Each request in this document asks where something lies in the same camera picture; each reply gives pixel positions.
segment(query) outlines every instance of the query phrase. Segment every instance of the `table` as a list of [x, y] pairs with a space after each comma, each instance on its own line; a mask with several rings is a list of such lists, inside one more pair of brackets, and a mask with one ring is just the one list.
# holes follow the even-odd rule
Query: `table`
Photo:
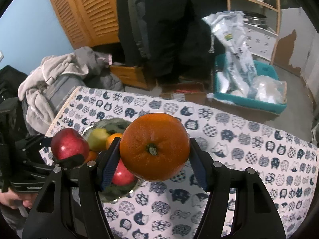
[[[191, 102], [77, 87], [46, 135], [53, 136], [66, 127], [83, 133], [102, 119], [133, 121], [153, 112], [180, 120], [215, 161], [237, 170], [254, 168], [278, 209], [287, 237], [300, 226], [315, 192], [318, 148], [284, 131]], [[47, 164], [53, 163], [50, 148], [40, 153]], [[236, 191], [231, 189], [223, 235], [231, 230], [235, 197]], [[197, 185], [187, 162], [170, 180], [141, 182], [132, 194], [103, 203], [103, 208], [113, 233], [122, 238], [190, 239], [207, 199], [208, 193]]]

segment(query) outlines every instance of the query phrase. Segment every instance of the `green pear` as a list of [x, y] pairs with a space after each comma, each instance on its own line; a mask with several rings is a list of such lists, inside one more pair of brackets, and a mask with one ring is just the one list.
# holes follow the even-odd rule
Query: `green pear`
[[104, 128], [94, 129], [87, 138], [90, 150], [96, 152], [106, 150], [106, 139], [109, 136], [110, 134]]

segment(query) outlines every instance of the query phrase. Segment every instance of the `white plastic package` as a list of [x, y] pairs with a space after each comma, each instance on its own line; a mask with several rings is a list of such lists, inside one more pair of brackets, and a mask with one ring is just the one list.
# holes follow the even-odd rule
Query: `white plastic package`
[[229, 85], [230, 85], [229, 80], [227, 79], [227, 77], [224, 75], [223, 72], [217, 72], [216, 76], [217, 76], [218, 82], [220, 84], [219, 92], [227, 93], [227, 91], [229, 89]]
[[239, 90], [232, 91], [230, 94], [235, 95], [235, 96], [244, 97], [244, 95]]
[[277, 81], [269, 76], [256, 77], [250, 87], [248, 97], [269, 103], [283, 104], [286, 102], [287, 83]]
[[243, 12], [226, 11], [210, 14], [203, 20], [210, 26], [212, 34], [225, 46], [228, 72], [231, 83], [244, 97], [257, 76], [253, 58], [245, 42]]

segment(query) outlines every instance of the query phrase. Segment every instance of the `red apple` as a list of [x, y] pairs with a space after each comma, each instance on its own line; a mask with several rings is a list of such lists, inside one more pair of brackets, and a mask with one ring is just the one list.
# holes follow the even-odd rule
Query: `red apple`
[[114, 173], [112, 183], [117, 186], [125, 186], [132, 183], [136, 177], [130, 173], [129, 170], [124, 166], [122, 159], [120, 159], [119, 164], [117, 165], [116, 171]]
[[51, 150], [58, 160], [77, 154], [82, 154], [86, 159], [90, 151], [87, 141], [76, 130], [69, 127], [55, 134], [51, 141]]

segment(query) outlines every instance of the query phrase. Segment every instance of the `blue gripper pad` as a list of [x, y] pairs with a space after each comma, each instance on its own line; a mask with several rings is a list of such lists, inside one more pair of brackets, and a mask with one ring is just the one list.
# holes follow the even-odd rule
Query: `blue gripper pad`
[[190, 138], [189, 161], [194, 171], [198, 185], [205, 191], [209, 192], [211, 187], [212, 168], [214, 163], [209, 153], [200, 149], [194, 138]]
[[120, 140], [114, 139], [109, 150], [112, 150], [112, 148], [114, 148], [114, 149], [113, 149], [111, 156], [109, 157], [109, 159], [106, 162], [105, 167], [103, 169], [102, 183], [100, 185], [102, 190], [105, 190], [105, 188], [111, 184], [114, 173], [115, 173], [116, 168], [117, 168], [117, 165], [118, 165], [119, 160], [121, 158]]

